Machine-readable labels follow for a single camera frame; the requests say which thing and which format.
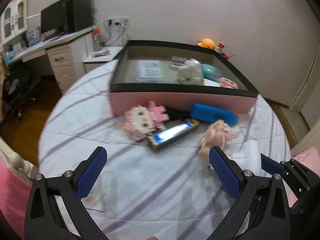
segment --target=teal container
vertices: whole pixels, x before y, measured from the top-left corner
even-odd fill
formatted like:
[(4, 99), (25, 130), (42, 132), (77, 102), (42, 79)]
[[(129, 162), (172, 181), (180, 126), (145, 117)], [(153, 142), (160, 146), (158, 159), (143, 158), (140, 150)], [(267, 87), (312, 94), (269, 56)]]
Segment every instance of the teal container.
[(205, 79), (219, 83), (219, 78), (222, 77), (220, 70), (209, 64), (202, 64), (202, 73)]

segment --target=white bedsheet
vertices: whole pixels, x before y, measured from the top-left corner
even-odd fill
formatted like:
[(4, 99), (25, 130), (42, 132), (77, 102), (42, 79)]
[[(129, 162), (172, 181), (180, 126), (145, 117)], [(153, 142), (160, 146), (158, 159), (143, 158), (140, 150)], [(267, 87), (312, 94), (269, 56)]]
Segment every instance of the white bedsheet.
[[(113, 117), (109, 108), (115, 65), (112, 61), (89, 72), (60, 99), (39, 141), (40, 172), (47, 178), (60, 176), (102, 146), (107, 164), (82, 201), (110, 240), (207, 239), (234, 202), (197, 156), (207, 125), (157, 154), (145, 143), (133, 142), (122, 130), (124, 118)], [(291, 157), (284, 130), (261, 96), (233, 130), (239, 137), (231, 152), (250, 139), (277, 162)], [(69, 230), (76, 233), (62, 200), (58, 203)]]

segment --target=harmonica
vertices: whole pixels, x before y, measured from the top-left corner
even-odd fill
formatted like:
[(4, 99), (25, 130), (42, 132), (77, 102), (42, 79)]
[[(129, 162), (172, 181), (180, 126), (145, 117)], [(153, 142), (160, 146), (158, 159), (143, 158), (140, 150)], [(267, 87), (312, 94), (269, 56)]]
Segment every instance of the harmonica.
[(153, 151), (162, 149), (192, 132), (199, 125), (196, 119), (187, 119), (174, 127), (148, 136), (149, 145)]

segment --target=pink box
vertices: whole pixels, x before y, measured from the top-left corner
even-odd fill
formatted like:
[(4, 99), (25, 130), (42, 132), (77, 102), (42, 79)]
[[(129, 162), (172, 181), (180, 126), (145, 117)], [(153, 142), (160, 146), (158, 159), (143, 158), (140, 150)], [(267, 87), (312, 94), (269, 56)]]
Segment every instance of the pink box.
[(234, 95), (178, 93), (178, 92), (114, 92), (109, 93), (113, 115), (124, 115), (133, 106), (147, 106), (155, 101), (157, 106), (169, 106), (175, 109), (191, 111), (194, 103), (214, 106), (233, 112), (247, 114), (257, 98)]
[[(211, 79), (224, 77), (238, 85), (238, 89), (205, 85), (181, 84), (172, 62), (178, 58), (193, 58), (218, 69)], [(119, 61), (110, 81), (109, 100), (114, 115), (123, 115), (133, 106), (147, 106), (155, 101), (158, 106), (191, 111), (194, 103), (214, 106), (247, 114), (255, 104), (259, 92), (229, 61), (213, 49), (166, 41), (128, 41), (119, 53)], [(159, 64), (166, 78), (161, 82), (139, 81), (140, 61), (152, 60)]]

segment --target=blue case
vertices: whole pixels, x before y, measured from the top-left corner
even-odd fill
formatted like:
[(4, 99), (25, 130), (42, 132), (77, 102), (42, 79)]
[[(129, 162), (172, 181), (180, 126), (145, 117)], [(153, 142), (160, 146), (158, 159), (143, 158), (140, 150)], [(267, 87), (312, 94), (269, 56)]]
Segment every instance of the blue case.
[(230, 126), (236, 125), (239, 119), (236, 114), (228, 110), (200, 104), (193, 104), (190, 116), (211, 123), (221, 119)]

